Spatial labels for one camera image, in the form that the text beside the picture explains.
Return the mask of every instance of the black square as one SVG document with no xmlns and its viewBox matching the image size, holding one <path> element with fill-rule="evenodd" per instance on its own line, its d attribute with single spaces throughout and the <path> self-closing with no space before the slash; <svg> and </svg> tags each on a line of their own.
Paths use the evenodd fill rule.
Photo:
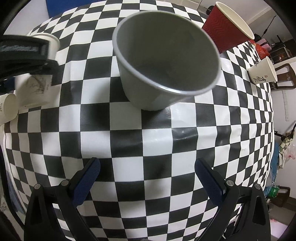
<svg viewBox="0 0 296 241">
<path fill-rule="evenodd" d="M 144 180 L 172 176 L 172 155 L 143 156 Z"/>
<path fill-rule="evenodd" d="M 216 126 L 215 110 L 212 104 L 196 103 L 196 125 Z"/>
<path fill-rule="evenodd" d="M 84 79 L 105 78 L 111 76 L 112 57 L 91 58 L 86 61 Z"/>
<path fill-rule="evenodd" d="M 18 115 L 17 131 L 19 133 L 27 133 L 28 132 L 28 112 Z"/>
<path fill-rule="evenodd" d="M 172 239 L 183 237 L 184 231 L 185 231 L 185 229 L 178 230 L 178 231 L 173 232 L 173 233 L 168 233 L 167 240 L 172 240 Z"/>
<path fill-rule="evenodd" d="M 204 188 L 194 190 L 192 193 L 191 205 L 206 201 L 207 198 L 208 195 Z"/>
<path fill-rule="evenodd" d="M 25 170 L 21 167 L 16 167 L 16 169 L 17 169 L 17 173 L 19 175 L 20 181 L 24 183 L 28 183 Z"/>
<path fill-rule="evenodd" d="M 172 177 L 171 196 L 193 191 L 194 175 L 195 173 L 193 172 Z"/>
<path fill-rule="evenodd" d="M 143 156 L 142 130 L 110 131 L 112 157 Z"/>
<path fill-rule="evenodd" d="M 112 40 L 112 34 L 115 28 L 103 28 L 103 29 L 96 29 L 94 31 L 93 38 L 91 42 L 99 42 L 99 41 L 107 41 Z"/>
<path fill-rule="evenodd" d="M 94 30 L 96 28 L 97 23 L 98 23 L 97 20 L 80 22 L 75 31 L 77 32 L 77 31 L 84 31 L 84 30 Z"/>
<path fill-rule="evenodd" d="M 110 102 L 127 102 L 120 77 L 111 77 L 110 80 Z"/>
<path fill-rule="evenodd" d="M 170 107 L 163 110 L 141 110 L 142 129 L 171 128 Z"/>
<path fill-rule="evenodd" d="M 104 11 L 101 13 L 99 19 L 103 18 L 118 18 L 120 10 Z"/>
<path fill-rule="evenodd" d="M 66 178 L 60 156 L 44 156 L 47 174 L 52 177 Z"/>
<path fill-rule="evenodd" d="M 115 187 L 119 202 L 145 200 L 144 181 L 115 182 Z"/>
<path fill-rule="evenodd" d="M 238 106 L 229 106 L 230 111 L 230 124 L 239 125 L 241 123 L 241 109 Z"/>
<path fill-rule="evenodd" d="M 168 225 L 167 224 L 147 228 L 148 236 L 156 236 L 156 235 L 166 234 L 167 232 L 168 232 Z"/>
<path fill-rule="evenodd" d="M 21 151 L 20 155 L 22 157 L 22 164 L 23 164 L 24 168 L 33 172 L 34 169 L 33 169 L 33 166 L 32 166 L 30 153 Z"/>
<path fill-rule="evenodd" d="M 69 47 L 66 63 L 74 60 L 85 60 L 89 53 L 90 43 L 74 44 Z"/>
<path fill-rule="evenodd" d="M 109 103 L 82 104 L 80 106 L 80 131 L 109 131 Z"/>
<path fill-rule="evenodd" d="M 203 213 L 187 219 L 186 228 L 197 225 L 202 221 Z"/>
<path fill-rule="evenodd" d="M 59 131 L 59 108 L 42 109 L 40 113 L 41 132 Z"/>
<path fill-rule="evenodd" d="M 147 227 L 146 217 L 122 218 L 121 220 L 125 229 L 138 229 Z"/>
<path fill-rule="evenodd" d="M 217 126 L 217 136 L 215 146 L 224 146 L 229 144 L 231 126 Z"/>
<path fill-rule="evenodd" d="M 62 84 L 59 105 L 80 104 L 82 95 L 82 80 L 69 81 Z"/>
<path fill-rule="evenodd" d="M 145 200 L 146 215 L 166 213 L 170 211 L 170 197 Z"/>
<path fill-rule="evenodd" d="M 101 169 L 96 181 L 114 182 L 112 158 L 100 158 Z"/>
<path fill-rule="evenodd" d="M 172 128 L 173 153 L 196 150 L 198 133 L 196 127 Z"/>
<path fill-rule="evenodd" d="M 60 132 L 59 140 L 62 156 L 81 158 L 80 132 Z"/>
<path fill-rule="evenodd" d="M 102 228 L 102 225 L 98 216 L 85 216 L 84 219 L 86 224 L 90 228 Z"/>
<path fill-rule="evenodd" d="M 120 218 L 118 202 L 99 202 L 94 201 L 94 207 L 98 216 Z"/>
<path fill-rule="evenodd" d="M 50 187 L 50 182 L 47 175 L 35 173 L 37 183 L 42 184 L 44 187 Z"/>
<path fill-rule="evenodd" d="M 12 150 L 6 148 L 6 153 L 9 163 L 15 165 L 15 159 L 13 158 Z"/>
<path fill-rule="evenodd" d="M 20 139 L 18 133 L 11 133 L 11 148 L 13 150 L 20 150 Z"/>
<path fill-rule="evenodd" d="M 168 218 L 168 223 L 178 222 L 188 218 L 190 207 L 171 211 Z"/>
<path fill-rule="evenodd" d="M 28 133 L 30 153 L 43 154 L 41 133 Z"/>
</svg>

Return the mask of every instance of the table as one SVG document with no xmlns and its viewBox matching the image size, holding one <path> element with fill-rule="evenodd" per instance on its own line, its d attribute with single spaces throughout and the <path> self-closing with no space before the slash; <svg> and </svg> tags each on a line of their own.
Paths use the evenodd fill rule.
<svg viewBox="0 0 296 241">
<path fill-rule="evenodd" d="M 141 10 L 205 22 L 167 2 L 107 0 L 32 30 L 60 39 L 60 72 L 50 104 L 5 124 L 5 155 L 24 209 L 37 182 L 58 185 L 95 156 L 101 172 L 78 210 L 99 240 L 194 240 L 217 210 L 194 173 L 197 157 L 237 185 L 265 185 L 274 141 L 270 87 L 250 83 L 246 68 L 259 58 L 247 42 L 221 54 L 223 74 L 213 90 L 160 111 L 133 107 L 111 37 L 120 20 Z"/>
</svg>

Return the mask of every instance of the white wall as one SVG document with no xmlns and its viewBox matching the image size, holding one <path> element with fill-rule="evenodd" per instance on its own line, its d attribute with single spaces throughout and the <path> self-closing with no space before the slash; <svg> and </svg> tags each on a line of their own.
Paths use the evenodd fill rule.
<svg viewBox="0 0 296 241">
<path fill-rule="evenodd" d="M 49 19 L 45 0 L 31 0 L 12 20 L 4 34 L 26 35 Z"/>
</svg>

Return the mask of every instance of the cup rim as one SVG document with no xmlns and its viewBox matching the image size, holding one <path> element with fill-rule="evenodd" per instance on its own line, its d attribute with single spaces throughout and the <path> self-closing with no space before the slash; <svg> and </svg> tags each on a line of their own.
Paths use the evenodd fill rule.
<svg viewBox="0 0 296 241">
<path fill-rule="evenodd" d="M 232 8 L 228 7 L 226 4 L 224 4 L 222 2 L 216 2 L 216 6 L 224 14 L 224 16 L 227 17 L 244 35 L 246 35 L 248 38 L 250 38 L 252 40 L 255 39 L 254 33 L 251 30 L 251 28 L 249 27 L 249 25 L 247 25 L 245 20 L 243 20 L 242 17 L 240 15 L 238 15 Z M 225 12 L 225 10 L 229 10 L 233 15 L 230 16 L 229 14 L 227 14 Z M 236 19 L 242 21 L 244 23 L 244 26 L 239 26 L 235 22 L 235 19 L 233 19 L 233 18 L 236 18 Z"/>
<path fill-rule="evenodd" d="M 130 18 L 136 16 L 136 15 L 140 15 L 140 14 L 148 14 L 150 12 L 156 12 L 156 13 L 164 13 L 164 14 L 168 14 L 168 15 L 172 15 L 174 17 L 177 17 L 181 20 L 184 20 L 184 21 L 187 21 L 188 23 L 192 24 L 194 27 L 196 27 L 196 29 L 198 29 L 199 31 L 201 31 L 205 36 L 206 38 L 208 38 L 208 40 L 212 43 L 215 51 L 216 51 L 216 54 L 217 54 L 217 57 L 218 57 L 218 66 L 217 66 L 217 69 L 218 69 L 218 73 L 217 73 L 217 76 L 216 78 L 213 80 L 213 82 L 208 85 L 207 87 L 201 89 L 201 90 L 196 90 L 196 91 L 182 91 L 182 90 L 176 90 L 176 89 L 173 89 L 173 88 L 170 88 L 170 87 L 167 87 L 167 86 L 164 86 L 164 85 L 161 85 L 153 80 L 151 80 L 150 78 L 146 77 L 145 75 L 141 74 L 139 71 L 137 71 L 135 68 L 133 68 L 127 61 L 126 59 L 124 58 L 124 56 L 121 54 L 119 48 L 118 48 L 118 44 L 117 44 L 117 34 L 118 34 L 118 30 L 120 29 L 120 27 L 127 21 L 129 20 Z M 113 44 L 113 50 L 116 54 L 116 57 L 117 59 L 120 60 L 120 62 L 123 64 L 123 66 L 125 68 L 128 69 L 129 72 L 133 73 L 137 78 L 141 79 L 143 82 L 145 82 L 146 84 L 154 87 L 154 88 L 157 88 L 159 90 L 162 90 L 162 91 L 165 91 L 167 93 L 174 93 L 174 94 L 177 94 L 177 95 L 182 95 L 182 96 L 195 96 L 195 95 L 200 95 L 200 94 L 203 94 L 207 91 L 209 91 L 210 89 L 212 89 L 216 83 L 218 82 L 219 78 L 220 78 L 220 75 L 221 75 L 221 61 L 220 61 L 220 54 L 219 54 L 219 51 L 217 49 L 217 46 L 215 45 L 215 43 L 213 42 L 213 40 L 210 38 L 210 36 L 203 30 L 201 29 L 198 25 L 194 24 L 193 22 L 191 22 L 189 19 L 185 18 L 185 17 L 182 17 L 182 16 L 179 16 L 177 14 L 174 14 L 174 13 L 170 13 L 170 12 L 167 12 L 167 11 L 158 11 L 158 10 L 148 10 L 148 11 L 141 11 L 141 12 L 137 12 L 137 13 L 134 13 L 134 14 L 131 14 L 127 17 L 125 17 L 123 20 L 120 21 L 120 23 L 116 26 L 116 28 L 114 29 L 114 32 L 113 32 L 113 35 L 112 35 L 112 44 Z"/>
</svg>

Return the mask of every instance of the white square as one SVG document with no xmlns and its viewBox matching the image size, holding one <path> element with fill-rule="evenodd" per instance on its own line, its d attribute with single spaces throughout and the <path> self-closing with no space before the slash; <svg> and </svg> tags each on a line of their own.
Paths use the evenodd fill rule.
<svg viewBox="0 0 296 241">
<path fill-rule="evenodd" d="M 114 28 L 117 26 L 118 18 L 103 18 L 99 19 L 96 24 L 96 29 Z"/>
<path fill-rule="evenodd" d="M 111 158 L 110 131 L 82 131 L 82 158 Z"/>
<path fill-rule="evenodd" d="M 172 128 L 196 127 L 195 103 L 179 102 L 171 105 Z"/>
<path fill-rule="evenodd" d="M 35 173 L 25 169 L 25 174 L 26 174 L 28 184 L 32 187 L 35 186 L 37 184 Z"/>
<path fill-rule="evenodd" d="M 214 105 L 216 125 L 228 126 L 230 125 L 230 111 L 229 107 L 225 105 Z"/>
<path fill-rule="evenodd" d="M 239 159 L 229 161 L 227 163 L 226 178 L 231 177 L 237 173 L 237 168 L 239 165 Z"/>
<path fill-rule="evenodd" d="M 120 18 L 125 18 L 131 14 L 139 12 L 139 9 L 121 9 L 119 12 L 119 17 Z"/>
<path fill-rule="evenodd" d="M 197 139 L 197 150 L 207 149 L 215 146 L 217 127 L 205 126 L 197 127 L 198 139 Z"/>
<path fill-rule="evenodd" d="M 196 151 L 172 154 L 172 177 L 194 172 Z"/>
<path fill-rule="evenodd" d="M 83 169 L 82 159 L 62 156 L 62 163 L 66 179 L 71 179 L 77 171 Z"/>
<path fill-rule="evenodd" d="M 41 132 L 40 129 L 40 110 L 28 112 L 28 133 Z"/>
<path fill-rule="evenodd" d="M 30 152 L 30 143 L 28 133 L 19 133 L 20 151 Z"/>
<path fill-rule="evenodd" d="M 95 182 L 91 187 L 94 201 L 117 202 L 115 182 Z"/>
<path fill-rule="evenodd" d="M 48 156 L 61 156 L 58 132 L 42 132 L 43 154 Z"/>
<path fill-rule="evenodd" d="M 110 100 L 110 78 L 84 80 L 81 104 L 108 103 Z"/>
<path fill-rule="evenodd" d="M 70 61 L 65 64 L 62 83 L 83 80 L 86 60 Z"/>
<path fill-rule="evenodd" d="M 145 199 L 158 199 L 170 196 L 171 177 L 145 180 Z"/>
<path fill-rule="evenodd" d="M 157 10 L 157 6 L 148 3 L 140 3 L 140 10 Z"/>
<path fill-rule="evenodd" d="M 59 108 L 59 131 L 80 131 L 80 105 Z"/>
<path fill-rule="evenodd" d="M 172 129 L 142 130 L 143 156 L 171 154 L 173 150 Z"/>
<path fill-rule="evenodd" d="M 48 175 L 43 155 L 30 153 L 34 172 Z"/>
<path fill-rule="evenodd" d="M 144 180 L 143 157 L 112 158 L 114 180 L 135 182 Z"/>
<path fill-rule="evenodd" d="M 24 168 L 20 151 L 12 150 L 13 159 L 17 167 Z"/>
<path fill-rule="evenodd" d="M 168 224 L 168 233 L 173 233 L 178 230 L 182 230 L 186 228 L 187 219 Z"/>
<path fill-rule="evenodd" d="M 168 224 L 169 212 L 146 216 L 147 227 L 156 227 Z"/>
<path fill-rule="evenodd" d="M 205 211 L 207 200 L 190 206 L 188 218 L 197 216 Z"/>
<path fill-rule="evenodd" d="M 104 6 L 102 12 L 105 11 L 113 11 L 113 10 L 120 10 L 121 9 L 121 3 L 113 3 L 113 4 L 107 4 Z"/>
<path fill-rule="evenodd" d="M 125 229 L 127 238 L 142 238 L 147 237 L 147 228 Z"/>
<path fill-rule="evenodd" d="M 91 43 L 93 35 L 94 30 L 83 30 L 74 32 L 70 45 Z"/>
<path fill-rule="evenodd" d="M 82 216 L 93 216 L 96 213 L 93 201 L 85 200 L 82 205 L 77 206 L 77 209 Z"/>
<path fill-rule="evenodd" d="M 122 218 L 146 216 L 145 201 L 118 202 Z"/>
<path fill-rule="evenodd" d="M 214 167 L 228 162 L 229 150 L 230 150 L 230 145 L 215 147 Z"/>
<path fill-rule="evenodd" d="M 191 204 L 192 193 L 188 192 L 184 194 L 174 195 L 170 198 L 170 212 L 185 207 L 189 207 Z"/>
<path fill-rule="evenodd" d="M 214 207 L 211 210 L 204 212 L 202 222 L 214 217 L 215 213 L 217 212 L 217 209 L 218 207 Z"/>
<path fill-rule="evenodd" d="M 110 130 L 142 129 L 141 110 L 130 102 L 110 103 Z"/>
<path fill-rule="evenodd" d="M 213 92 L 209 90 L 201 95 L 194 96 L 195 103 L 214 104 Z"/>
<path fill-rule="evenodd" d="M 91 43 L 87 58 L 108 57 L 113 54 L 112 40 Z"/>
<path fill-rule="evenodd" d="M 99 217 L 104 229 L 124 229 L 121 218 Z"/>
</svg>

